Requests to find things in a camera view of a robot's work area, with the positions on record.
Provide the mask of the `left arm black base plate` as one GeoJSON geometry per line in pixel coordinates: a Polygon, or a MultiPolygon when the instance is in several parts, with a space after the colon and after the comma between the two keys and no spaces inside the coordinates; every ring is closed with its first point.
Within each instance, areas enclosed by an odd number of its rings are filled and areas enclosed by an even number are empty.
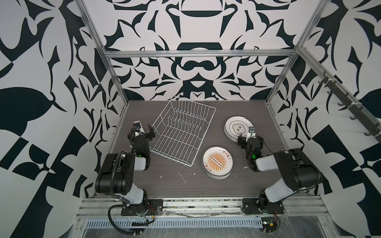
{"type": "Polygon", "coordinates": [[[161,212],[163,207],[163,199],[148,199],[141,204],[124,205],[122,208],[122,216],[135,216],[139,214],[155,215],[161,212]]]}

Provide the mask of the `green cloud pattern plate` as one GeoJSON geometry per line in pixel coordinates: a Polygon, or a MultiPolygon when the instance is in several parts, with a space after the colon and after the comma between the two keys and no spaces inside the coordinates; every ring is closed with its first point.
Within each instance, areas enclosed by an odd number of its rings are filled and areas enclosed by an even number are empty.
{"type": "Polygon", "coordinates": [[[240,116],[230,117],[224,126],[224,131],[227,131],[228,134],[234,138],[238,139],[239,135],[243,135],[246,137],[249,127],[253,127],[254,125],[248,119],[240,116]]]}

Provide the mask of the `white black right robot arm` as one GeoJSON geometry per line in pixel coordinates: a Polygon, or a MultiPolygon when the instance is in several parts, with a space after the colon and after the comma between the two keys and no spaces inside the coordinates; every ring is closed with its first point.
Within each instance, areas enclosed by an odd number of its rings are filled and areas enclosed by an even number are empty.
{"type": "Polygon", "coordinates": [[[274,152],[262,156],[264,140],[259,136],[238,136],[237,144],[245,149],[249,168],[254,172],[278,170],[281,178],[263,189],[257,200],[244,201],[246,214],[272,213],[282,206],[284,199],[303,190],[310,190],[322,182],[321,171],[300,148],[274,152]]]}

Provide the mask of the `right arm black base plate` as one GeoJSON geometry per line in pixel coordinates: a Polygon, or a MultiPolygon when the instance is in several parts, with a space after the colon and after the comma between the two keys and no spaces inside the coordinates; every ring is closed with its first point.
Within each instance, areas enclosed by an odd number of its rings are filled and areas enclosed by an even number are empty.
{"type": "Polygon", "coordinates": [[[271,203],[265,197],[244,198],[242,200],[242,212],[247,215],[257,214],[284,214],[282,201],[271,203]]]}

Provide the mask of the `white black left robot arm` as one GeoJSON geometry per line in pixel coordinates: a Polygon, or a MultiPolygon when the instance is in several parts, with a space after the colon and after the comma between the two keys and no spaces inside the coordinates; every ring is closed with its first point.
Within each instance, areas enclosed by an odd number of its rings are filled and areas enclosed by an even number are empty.
{"type": "Polygon", "coordinates": [[[111,196],[138,212],[148,207],[148,195],[134,184],[136,171],[146,171],[151,163],[149,142],[155,137],[152,126],[145,132],[140,121],[135,121],[128,133],[131,152],[107,154],[95,182],[96,193],[111,196]]]}

